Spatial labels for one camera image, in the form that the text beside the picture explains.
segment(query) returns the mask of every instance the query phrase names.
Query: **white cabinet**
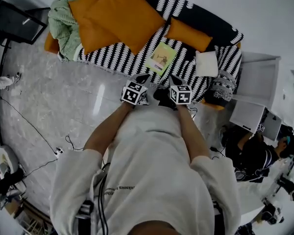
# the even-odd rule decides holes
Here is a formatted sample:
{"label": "white cabinet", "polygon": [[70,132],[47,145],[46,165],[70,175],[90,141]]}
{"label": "white cabinet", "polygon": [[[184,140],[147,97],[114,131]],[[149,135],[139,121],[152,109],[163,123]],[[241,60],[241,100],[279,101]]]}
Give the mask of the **white cabinet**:
{"label": "white cabinet", "polygon": [[275,141],[281,124],[294,129],[294,76],[280,58],[243,63],[230,121],[255,133],[265,108],[264,136]]}

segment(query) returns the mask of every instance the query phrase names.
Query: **person sitting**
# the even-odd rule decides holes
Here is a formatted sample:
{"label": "person sitting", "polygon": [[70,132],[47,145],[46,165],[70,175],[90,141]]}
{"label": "person sitting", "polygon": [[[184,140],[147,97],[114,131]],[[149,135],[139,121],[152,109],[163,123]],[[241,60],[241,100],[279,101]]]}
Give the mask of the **person sitting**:
{"label": "person sitting", "polygon": [[281,175],[276,183],[282,187],[290,195],[291,200],[294,201],[294,183],[283,177],[283,175]]}
{"label": "person sitting", "polygon": [[267,145],[259,132],[251,138],[252,135],[236,125],[227,130],[221,140],[226,157],[232,159],[236,169],[247,175],[268,169],[277,160],[294,154],[294,135],[291,133],[282,137],[277,147]]}

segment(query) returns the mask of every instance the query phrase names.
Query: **white desk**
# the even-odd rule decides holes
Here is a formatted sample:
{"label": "white desk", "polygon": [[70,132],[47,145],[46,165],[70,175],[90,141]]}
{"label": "white desk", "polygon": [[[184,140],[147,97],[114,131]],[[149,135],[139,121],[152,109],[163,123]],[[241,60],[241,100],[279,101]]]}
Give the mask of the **white desk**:
{"label": "white desk", "polygon": [[245,188],[239,188],[239,197],[241,206],[240,226],[242,226],[251,222],[265,205],[259,196],[247,191]]}
{"label": "white desk", "polygon": [[266,107],[270,111],[264,123],[264,136],[275,140],[281,124],[294,129],[294,76],[280,66],[280,58],[243,63],[237,93],[237,105],[231,122],[255,133]]}

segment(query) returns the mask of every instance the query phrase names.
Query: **person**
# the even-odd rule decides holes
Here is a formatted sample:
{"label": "person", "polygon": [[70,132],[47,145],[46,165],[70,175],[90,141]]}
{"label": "person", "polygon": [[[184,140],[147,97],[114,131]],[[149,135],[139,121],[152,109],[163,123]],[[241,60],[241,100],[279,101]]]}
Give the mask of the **person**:
{"label": "person", "polygon": [[10,187],[24,178],[24,171],[19,168],[16,172],[10,174],[6,172],[4,178],[0,180],[0,199],[4,199]]}
{"label": "person", "polygon": [[15,76],[10,77],[0,76],[0,90],[9,90],[9,86],[12,84],[16,84],[21,78],[21,74],[18,72]]}
{"label": "person", "polygon": [[276,183],[282,187],[290,195],[291,200],[294,201],[294,183],[283,177],[283,175],[281,175]]}
{"label": "person", "polygon": [[210,159],[185,106],[123,102],[83,151],[59,156],[50,217],[62,235],[230,235],[238,199],[232,161]]}
{"label": "person", "polygon": [[277,147],[267,145],[261,133],[253,134],[239,126],[227,130],[222,137],[225,155],[231,158],[236,169],[247,175],[261,173],[270,168],[274,162],[294,154],[294,135],[288,133],[282,137]]}

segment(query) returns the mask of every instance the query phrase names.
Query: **black and white striped blanket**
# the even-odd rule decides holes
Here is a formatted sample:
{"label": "black and white striped blanket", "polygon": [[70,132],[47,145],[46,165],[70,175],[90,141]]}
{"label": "black and white striped blanket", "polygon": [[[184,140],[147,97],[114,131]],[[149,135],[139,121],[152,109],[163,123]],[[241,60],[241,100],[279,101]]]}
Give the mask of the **black and white striped blanket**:
{"label": "black and white striped blanket", "polygon": [[[152,76],[152,83],[164,86],[169,85],[170,74],[177,75],[192,86],[193,101],[201,101],[205,91],[210,87],[211,78],[196,76],[195,50],[192,47],[180,41],[164,37],[170,27],[171,17],[173,16],[213,37],[207,51],[214,50],[215,45],[236,45],[243,39],[243,34],[221,18],[186,0],[146,1],[157,10],[167,23],[157,30],[136,56],[131,53],[125,44],[118,43],[98,49],[87,55],[84,54],[84,49],[81,49],[78,61],[96,64],[104,69],[120,72],[128,76],[149,73]],[[171,46],[177,52],[175,59],[162,76],[145,67],[147,58],[151,56],[160,42]]]}

